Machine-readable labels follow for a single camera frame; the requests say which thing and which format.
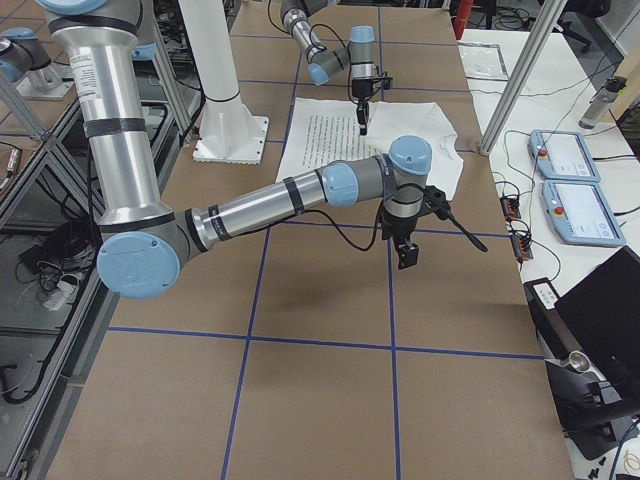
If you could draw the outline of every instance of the blue tape line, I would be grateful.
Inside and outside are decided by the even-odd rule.
[[[27,3],[27,0],[22,0],[22,2],[20,2],[20,5],[18,5],[16,8],[14,8],[14,9],[11,11],[11,13],[9,13],[9,15],[7,15],[7,16],[2,20],[2,22],[4,22],[4,21],[5,21],[6,19],[8,19],[8,18],[12,18],[12,15],[13,15],[14,13],[16,13],[18,10],[20,10],[20,9],[24,6],[24,4],[25,4],[25,3]]]
[[[167,330],[156,328],[141,328],[141,327],[123,327],[123,326],[110,326],[107,328],[111,332],[128,332],[128,333],[150,333],[156,335],[176,335],[185,337],[208,337],[208,338],[220,338],[223,340],[247,340],[246,335],[238,335],[233,333],[216,333],[216,332],[198,332],[192,330]],[[298,345],[318,345],[328,347],[345,347],[345,348],[362,348],[368,350],[391,350],[390,345],[376,345],[369,343],[356,343],[356,342],[332,342],[325,340],[307,340],[304,338],[281,338],[281,337],[256,337],[251,336],[252,341],[258,342],[274,342],[274,343],[292,343]],[[429,348],[429,347],[410,347],[396,345],[396,350],[401,352],[414,352],[414,353],[432,353],[437,355],[453,355],[453,356],[466,356],[466,357],[492,357],[492,358],[509,358],[519,360],[543,360],[544,357],[539,355],[525,355],[518,353],[500,353],[500,352],[480,352],[473,350],[451,350],[445,348]]]
[[[280,338],[280,337],[251,337],[252,341],[256,342],[271,342],[271,343],[289,343],[295,345],[318,345],[321,347],[344,347],[344,348],[359,348],[365,350],[391,350],[388,345],[375,345],[368,343],[352,343],[352,342],[331,342],[325,340],[307,340],[304,338]]]
[[[246,340],[246,335],[237,335],[233,333],[215,333],[215,332],[197,332],[191,330],[167,330],[162,328],[141,328],[141,327],[119,327],[109,326],[110,332],[129,332],[129,333],[152,333],[156,335],[177,335],[184,337],[209,337],[224,338],[232,340]]]
[[[397,347],[401,352],[434,353],[438,355],[456,355],[461,357],[509,358],[512,360],[544,360],[542,355],[525,355],[520,353],[476,352],[472,350],[449,350],[443,348]]]
[[[238,377],[238,386],[236,388],[236,397],[233,401],[233,413],[231,414],[231,423],[229,425],[229,434],[227,436],[227,447],[224,452],[224,462],[222,464],[222,472],[220,480],[227,478],[227,470],[229,468],[229,458],[231,457],[231,445],[233,443],[233,434],[236,428],[236,420],[238,418],[238,409],[240,407],[240,397],[242,395],[242,385],[244,383],[244,374],[247,369],[247,359],[249,358],[249,346],[251,345],[251,332],[253,331],[253,323],[256,319],[256,311],[258,309],[258,299],[260,298],[260,287],[262,286],[262,278],[264,275],[264,266],[267,259],[267,250],[269,249],[269,237],[271,230],[267,230],[267,234],[262,246],[262,258],[260,259],[260,268],[258,269],[258,279],[256,281],[256,290],[253,295],[253,304],[251,306],[251,317],[249,319],[249,328],[247,329],[247,339],[244,344],[244,352],[242,354],[242,365],[240,366],[240,375]]]
[[[396,354],[396,314],[393,291],[393,266],[391,243],[387,240],[387,278],[389,279],[389,325],[391,328],[391,377],[393,380],[393,426],[396,447],[396,480],[402,480],[402,455],[400,453],[400,405],[398,400],[398,362]]]

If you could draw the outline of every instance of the aluminum arm segment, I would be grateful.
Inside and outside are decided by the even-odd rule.
[[[330,51],[311,31],[309,17],[328,4],[327,0],[284,0],[280,8],[282,26],[304,52],[309,74],[316,85],[324,85],[349,68],[348,47]]]
[[[390,165],[384,157],[334,162],[207,210],[187,210],[186,226],[195,247],[205,252],[220,241],[303,214],[324,202],[342,207],[381,198],[383,169],[392,168]]]

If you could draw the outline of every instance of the gray robot arm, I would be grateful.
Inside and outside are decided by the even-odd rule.
[[[57,8],[58,0],[38,1]],[[216,243],[324,202],[346,207],[382,198],[376,222],[383,238],[393,239],[401,268],[417,262],[410,235],[418,217],[436,213],[455,222],[444,194],[426,186],[430,146],[411,136],[396,140],[388,155],[334,162],[230,202],[176,215],[160,199],[131,62],[139,43],[139,9],[129,0],[112,0],[97,9],[95,2],[76,0],[75,6],[86,10],[65,14],[58,8],[48,15],[54,41],[69,55],[105,199],[99,221],[105,241],[97,266],[111,290],[132,298],[158,295],[175,283],[190,259]]]
[[[353,27],[348,44],[336,50],[331,51],[322,43],[309,24],[309,18],[328,4],[327,0],[283,0],[280,19],[304,52],[314,84],[324,85],[340,72],[350,72],[349,89],[352,101],[357,105],[360,134],[366,135],[369,101],[380,88],[391,88],[392,78],[386,73],[380,74],[375,64],[372,49],[375,36],[370,25]]]
[[[0,32],[0,71],[11,82],[17,82],[26,73],[33,87],[43,93],[62,84],[49,54],[29,28]]]

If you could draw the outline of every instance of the cable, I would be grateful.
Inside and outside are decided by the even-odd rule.
[[[640,470],[640,457],[636,454],[631,453],[629,450],[622,457],[624,460],[624,471],[627,473],[637,472]]]
[[[353,240],[351,240],[349,237],[347,237],[347,235],[342,231],[342,229],[340,228],[340,226],[336,223],[336,221],[326,212],[322,211],[322,210],[305,210],[304,213],[317,213],[319,215],[322,215],[323,217],[325,217],[329,223],[331,224],[331,226],[333,228],[336,229],[336,231],[340,234],[340,236],[345,240],[345,242],[347,242],[351,247],[355,248],[356,250],[360,251],[360,252],[368,252],[369,250],[371,250],[371,248],[373,247],[373,245],[376,242],[376,235],[378,233],[378,228],[380,226],[380,218],[382,215],[382,206],[384,205],[384,202],[380,202],[380,205],[378,205],[378,210],[376,211],[376,216],[374,219],[374,223],[373,223],[373,233],[371,234],[371,240],[369,241],[369,243],[362,247],[360,245],[358,245],[357,243],[355,243]],[[267,230],[271,227],[275,227],[276,225],[280,225],[281,223],[286,222],[287,220],[291,220],[292,218],[296,217],[297,215],[289,215],[287,217],[284,217],[276,222],[270,223],[269,225],[265,225],[264,227],[260,227],[257,228],[255,230],[250,230],[248,232],[243,232],[240,235],[238,235],[238,237],[244,236],[244,235],[251,235],[254,233],[258,233],[258,232],[262,232],[264,230]]]
[[[273,26],[273,28],[275,28],[276,30],[278,30],[279,32],[284,33],[285,35],[289,35],[289,32],[287,32],[285,29],[280,28],[279,26],[277,26],[274,22],[273,19],[271,18],[271,0],[269,0],[269,2],[267,3],[267,17],[269,17],[269,23]]]
[[[333,36],[338,39],[338,41],[340,42],[342,47],[343,48],[347,48],[347,45],[344,43],[344,40],[342,40],[342,38],[340,38],[340,35],[338,35],[338,33],[333,28],[331,28],[329,25],[326,25],[324,23],[316,23],[315,25],[313,25],[309,29],[309,37],[311,37],[311,34],[313,33],[313,30],[315,30],[318,27],[326,28],[327,30],[329,30],[333,34]],[[327,49],[327,47],[325,47],[324,45],[316,45],[315,43],[313,44],[313,46],[316,47],[316,48],[320,48],[320,49],[324,48],[324,50]]]
[[[18,147],[17,145],[14,145],[13,143],[0,142],[0,145],[6,145],[7,147],[17,148],[18,150],[21,150],[20,147]]]
[[[609,480],[613,480],[613,475],[616,472],[616,465],[618,464],[618,459],[620,458],[620,452],[622,451],[622,446],[624,445],[624,442],[626,442],[631,437],[631,433],[633,432],[633,430],[635,430],[635,428],[638,426],[639,423],[640,423],[640,418],[636,419],[636,421],[633,422],[633,424],[631,424],[631,426],[627,429],[627,431],[624,432],[624,435],[622,435],[622,438],[618,443],[618,448],[616,449],[616,456],[613,458],[613,464],[611,465],[611,471],[609,472]]]
[[[625,215],[629,215],[630,213],[637,212],[638,210],[640,210],[640,205],[631,210],[627,210],[626,212],[614,212],[613,215],[614,217],[623,217]]]
[[[587,134],[583,134],[582,136],[583,136],[583,137],[593,137],[593,136],[595,136],[595,135],[600,135],[601,133],[605,133],[605,132],[608,132],[608,131],[610,131],[610,130],[613,130],[614,128],[618,128],[618,126],[617,126],[617,125],[614,125],[613,127],[605,128],[604,130],[600,130],[599,132],[596,132],[596,133],[587,133]]]
[[[522,30],[529,21],[530,13],[524,8],[497,7],[496,30]]]
[[[520,193],[520,188],[515,183],[509,182],[508,180],[500,180],[500,181],[495,182],[495,184],[496,185],[502,185],[502,194],[500,195],[501,197],[507,197],[507,198],[514,198],[515,197],[517,200],[520,199],[520,195],[522,195],[522,194]],[[513,188],[515,188],[517,193],[511,194],[511,195],[505,195],[504,194],[504,189],[505,189],[505,187],[507,185],[511,185]]]
[[[524,173],[522,170],[514,167],[511,164],[511,156],[509,155],[509,150],[507,149],[507,136],[510,133],[519,133],[521,135],[526,135],[527,137],[530,136],[530,134],[526,133],[526,132],[521,132],[520,130],[507,130],[506,132],[504,132],[504,137],[502,138],[502,149],[504,150],[504,153],[507,155],[507,166],[511,169],[514,170],[516,172],[518,172],[520,175],[524,176],[525,178],[527,178],[528,180],[531,180],[531,183],[533,184],[533,186],[535,186],[535,181],[533,179],[533,176],[528,175],[526,173]]]
[[[309,213],[318,213],[318,214],[322,215],[327,220],[329,220],[329,222],[331,223],[333,228],[336,229],[336,231],[340,234],[340,236],[344,239],[344,241],[347,242],[351,247],[355,248],[356,250],[358,250],[360,252],[368,252],[369,250],[371,250],[371,247],[373,247],[373,245],[376,242],[376,234],[378,233],[378,225],[380,224],[380,215],[382,214],[382,206],[383,206],[383,204],[384,204],[384,202],[380,202],[380,205],[378,206],[378,210],[376,212],[375,221],[374,221],[374,224],[373,224],[373,233],[371,234],[371,240],[369,241],[369,243],[365,247],[361,247],[357,243],[354,243],[349,237],[347,237],[347,235],[340,229],[338,224],[333,220],[333,218],[331,218],[331,216],[328,213],[323,212],[322,210],[307,210],[307,212],[309,212]]]
[[[629,154],[629,155],[613,155],[611,157],[594,157],[593,161],[594,162],[602,162],[604,160],[638,160],[638,157],[636,157],[635,155]]]
[[[556,259],[556,261],[558,262],[558,271],[556,272],[556,274],[553,276],[553,278],[551,278],[549,281],[553,282],[556,278],[558,278],[560,276],[560,272],[562,271],[562,260],[560,260],[560,257],[558,257],[558,255],[556,255],[556,253],[551,250],[549,247],[547,247],[546,245],[543,245],[542,243],[534,240],[533,238],[531,239],[531,243],[535,243],[536,245],[538,245],[539,247],[544,248],[547,252],[549,252],[551,255],[553,255],[553,257]]]
[[[549,281],[553,282],[555,279],[557,279],[560,276],[560,272],[562,271],[562,260],[560,260],[560,257],[549,247],[533,239],[533,236],[531,234],[531,227],[524,220],[514,218],[513,220],[509,220],[507,223],[509,224],[509,229],[510,229],[509,233],[516,235],[522,241],[523,247],[525,249],[529,250],[531,248],[531,244],[536,244],[539,247],[544,248],[551,255],[553,255],[553,257],[556,259],[556,262],[558,262],[558,270],[556,271],[553,278],[551,278]],[[515,228],[513,226],[514,223],[522,224],[523,228]]]
[[[33,358],[33,353],[29,352],[29,358]],[[0,395],[4,395],[5,393],[11,393],[14,390],[16,390],[18,387],[22,386],[22,384],[24,384],[24,382],[27,381],[27,379],[29,378],[29,376],[31,375],[31,372],[33,372],[33,364],[34,362],[31,362],[31,367],[29,368],[29,371],[24,375],[24,377],[22,377],[20,379],[20,381],[17,383],[17,385],[15,387],[11,387],[9,389],[5,389],[5,387],[2,387],[3,390],[0,391]],[[11,364],[11,365],[3,365],[0,367],[0,369],[7,369],[7,370],[14,370],[18,368],[18,365],[16,364]]]

